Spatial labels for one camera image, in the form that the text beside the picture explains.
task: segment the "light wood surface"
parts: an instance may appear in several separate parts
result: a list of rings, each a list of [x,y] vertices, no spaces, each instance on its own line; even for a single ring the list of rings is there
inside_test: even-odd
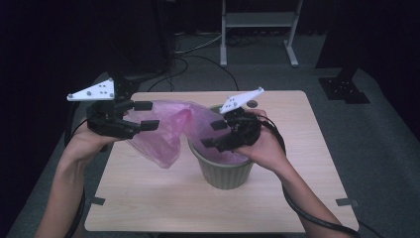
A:
[[[133,100],[173,99],[212,106],[237,91],[136,93]],[[309,101],[302,91],[266,91],[256,98],[284,138],[287,157],[320,199],[346,226],[358,230]],[[283,198],[278,178],[254,165],[248,180],[232,190],[208,184],[181,140],[181,156],[168,170],[145,159],[127,142],[114,145],[85,227],[90,231],[304,232]]]

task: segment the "metal shelf frame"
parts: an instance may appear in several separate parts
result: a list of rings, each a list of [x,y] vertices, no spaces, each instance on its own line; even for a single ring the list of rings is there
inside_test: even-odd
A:
[[[283,41],[292,67],[299,67],[292,43],[299,22],[303,0],[298,0],[294,12],[266,12],[266,13],[227,13],[226,0],[222,0],[222,43],[220,45],[220,65],[228,65],[226,55],[226,29],[243,27],[289,27],[287,40]]]

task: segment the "gray floor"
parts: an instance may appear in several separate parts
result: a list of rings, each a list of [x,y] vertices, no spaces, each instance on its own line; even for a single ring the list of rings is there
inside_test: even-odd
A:
[[[376,81],[359,70],[354,82],[370,104],[346,104],[327,99],[318,77],[335,76],[337,69],[315,69],[325,37],[296,36],[293,43],[300,67],[289,65],[281,44],[283,37],[259,37],[244,48],[228,48],[228,70],[241,90],[262,86],[265,90],[302,90],[311,103],[337,171],[354,207],[357,218],[373,227],[384,237],[420,237],[420,144],[383,97]],[[181,49],[199,45],[208,38],[182,36]],[[190,56],[219,60],[217,46],[198,50]],[[232,77],[216,64],[199,58],[183,58],[188,69],[172,79],[159,83],[152,91],[236,90]],[[177,59],[172,75],[185,67]],[[98,75],[100,81],[105,75]],[[147,91],[158,79],[145,82],[139,91]],[[74,121],[83,116],[82,104]],[[63,150],[57,142],[50,162],[9,237],[31,237],[45,209],[53,171]],[[94,196],[109,152],[102,153],[86,171],[87,197]],[[89,210],[87,201],[85,215]],[[376,237],[361,227],[362,237]],[[150,237],[146,233],[88,232],[85,237]],[[304,234],[285,234],[305,237]]]

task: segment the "black stand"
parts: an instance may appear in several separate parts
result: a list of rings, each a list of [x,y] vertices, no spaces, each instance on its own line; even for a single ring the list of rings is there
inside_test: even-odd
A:
[[[328,99],[345,100],[349,104],[370,103],[365,94],[360,92],[352,82],[357,70],[356,66],[345,66],[337,77],[320,77],[319,82]]]

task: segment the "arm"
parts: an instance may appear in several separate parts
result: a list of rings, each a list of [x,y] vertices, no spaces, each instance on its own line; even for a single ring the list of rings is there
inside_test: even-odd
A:
[[[264,111],[252,111],[256,114],[266,116]],[[239,148],[236,152],[249,157],[261,167],[274,172],[291,199],[302,210],[322,220],[341,224],[294,169],[278,144],[277,139],[266,127],[262,127],[259,139],[252,146]],[[308,237],[351,237],[348,234],[318,226],[300,216],[299,218]]]
[[[92,158],[116,138],[99,136],[83,123],[59,159],[47,208],[35,237],[64,237],[83,194],[84,169]],[[73,237],[81,236],[79,226]]]

